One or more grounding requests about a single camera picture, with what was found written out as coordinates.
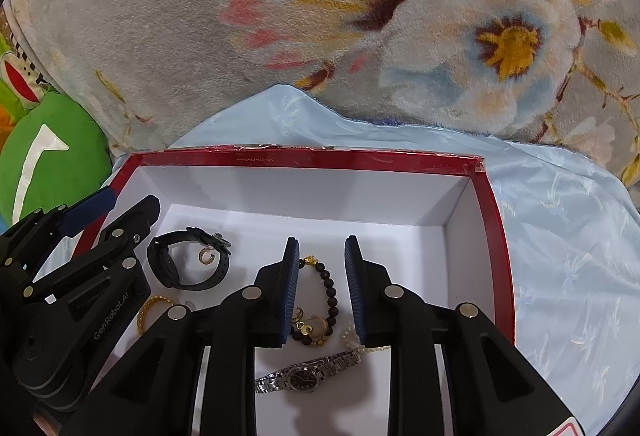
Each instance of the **cardboard box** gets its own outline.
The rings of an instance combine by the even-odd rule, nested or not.
[[[292,236],[300,241],[301,257],[314,255],[324,262],[338,292],[334,334],[321,347],[289,339],[281,350],[256,350],[256,378],[347,349],[340,335],[353,323],[344,273],[344,241],[350,235],[357,236],[365,259],[386,266],[393,282],[435,305],[473,302],[514,340],[506,240],[478,157],[278,146],[181,149],[132,155],[111,186],[119,193],[115,209],[85,231],[77,251],[94,244],[102,224],[154,194],[161,216],[136,251],[152,294],[197,309],[219,304],[253,283],[261,266],[281,260]],[[151,238],[187,226],[220,232],[232,243],[230,270],[216,288],[168,290],[148,267]],[[211,275],[213,268],[198,260],[201,249],[197,243],[172,248],[183,282]],[[295,305],[307,317],[326,316],[324,287],[309,267],[300,270]],[[114,356],[138,338],[134,324]],[[388,372],[388,352],[367,353],[359,366],[328,379],[312,394],[258,395],[258,434],[386,435]]]

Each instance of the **black watch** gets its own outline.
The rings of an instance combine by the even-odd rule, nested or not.
[[[210,247],[220,254],[220,262],[211,277],[197,284],[180,284],[180,275],[175,267],[175,262],[169,254],[169,246],[177,242],[198,241],[204,246]],[[231,244],[222,239],[221,235],[211,235],[201,228],[188,226],[186,230],[172,231],[164,235],[154,237],[146,249],[146,257],[154,275],[165,288],[175,288],[187,291],[203,291],[213,288],[222,282],[229,270],[228,247]]]

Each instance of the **yellow flower center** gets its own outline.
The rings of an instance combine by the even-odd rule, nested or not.
[[[491,48],[483,57],[484,65],[495,67],[501,82],[527,72],[540,48],[538,31],[524,25],[504,27],[500,32],[482,31],[478,40]]]

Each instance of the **blue cloth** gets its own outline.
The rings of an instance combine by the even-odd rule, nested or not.
[[[640,226],[622,183],[582,155],[450,130],[344,119],[277,85],[207,119],[174,148],[225,144],[481,155],[500,207],[516,345],[595,436],[640,374]]]

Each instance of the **white stripe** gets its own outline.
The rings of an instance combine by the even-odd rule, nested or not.
[[[24,198],[27,196],[27,190],[33,179],[33,173],[35,172],[38,160],[44,151],[68,151],[69,145],[64,143],[56,134],[43,123],[36,135],[27,157],[24,159],[24,165],[22,165],[22,173],[20,174],[20,180],[18,181],[18,188],[15,193],[14,201],[14,213],[12,215],[13,224],[20,221],[20,214],[22,213],[22,207],[24,206]]]

